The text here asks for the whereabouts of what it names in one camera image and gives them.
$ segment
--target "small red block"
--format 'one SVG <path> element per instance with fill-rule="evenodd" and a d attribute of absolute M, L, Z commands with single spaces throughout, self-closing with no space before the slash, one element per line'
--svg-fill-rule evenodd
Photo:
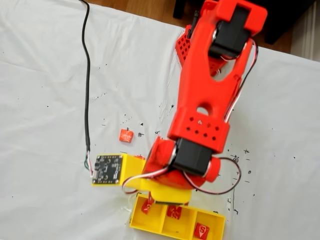
<path fill-rule="evenodd" d="M 134 132 L 126 129 L 121 129 L 119 140 L 126 143 L 131 143 Z"/>
<path fill-rule="evenodd" d="M 180 219 L 181 211 L 182 211 L 182 207 L 169 205 L 168 210 L 166 211 L 166 215 L 174 219 Z"/>
<path fill-rule="evenodd" d="M 210 228 L 208 226 L 196 223 L 193 235 L 199 239 L 207 239 Z"/>
<path fill-rule="evenodd" d="M 149 200 L 145 200 L 142 207 L 141 207 L 141 211 L 145 214 L 148 214 L 149 209 L 151 208 L 152 203 L 149 202 Z"/>

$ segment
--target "hole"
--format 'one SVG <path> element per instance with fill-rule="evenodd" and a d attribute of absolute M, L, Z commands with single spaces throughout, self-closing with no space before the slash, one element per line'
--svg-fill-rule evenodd
<path fill-rule="evenodd" d="M 199 106 L 199 107 L 196 109 L 196 111 L 197 111 L 198 113 L 201 113 L 201 114 L 204 114 L 204 115 L 207 115 L 207 116 L 209 115 L 207 109 L 205 109 L 205 108 L 202 107 L 202 106 Z"/>

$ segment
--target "yellow box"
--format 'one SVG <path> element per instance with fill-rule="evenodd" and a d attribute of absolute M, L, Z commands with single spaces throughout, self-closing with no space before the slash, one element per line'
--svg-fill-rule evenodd
<path fill-rule="evenodd" d="M 168 205 L 156 203 L 152 204 L 148 214 L 145 214 L 141 208 L 147 198 L 147 195 L 137 195 L 130 227 L 180 240 L 196 240 L 198 238 L 194 237 L 194 231 L 196 223 L 199 223 L 210 228 L 207 240 L 222 239 L 226 221 L 223 215 L 181 205 L 180 219 L 175 219 L 167 216 Z"/>

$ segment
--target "white sheet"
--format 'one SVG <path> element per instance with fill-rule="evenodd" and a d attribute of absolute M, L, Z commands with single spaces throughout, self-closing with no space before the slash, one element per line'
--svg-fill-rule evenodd
<path fill-rule="evenodd" d="M 146 156 L 176 110 L 183 29 L 90 7 L 92 161 Z M 0 0 L 0 239 L 166 239 L 129 228 L 134 198 L 91 187 L 83 166 L 85 12 L 77 0 Z M 319 76 L 320 63 L 260 48 L 223 154 L 239 157 L 243 179 L 234 193 L 195 192 L 190 202 L 227 217 L 224 239 L 320 238 Z M 121 128 L 134 131 L 131 144 L 118 141 Z M 227 164 L 220 174 L 205 187 L 237 178 Z"/>

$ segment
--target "black circuit board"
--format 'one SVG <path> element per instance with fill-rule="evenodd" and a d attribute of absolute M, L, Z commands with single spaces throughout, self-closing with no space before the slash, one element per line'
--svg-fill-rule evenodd
<path fill-rule="evenodd" d="M 121 175 L 122 155 L 97 156 L 94 164 L 93 184 L 118 184 Z"/>

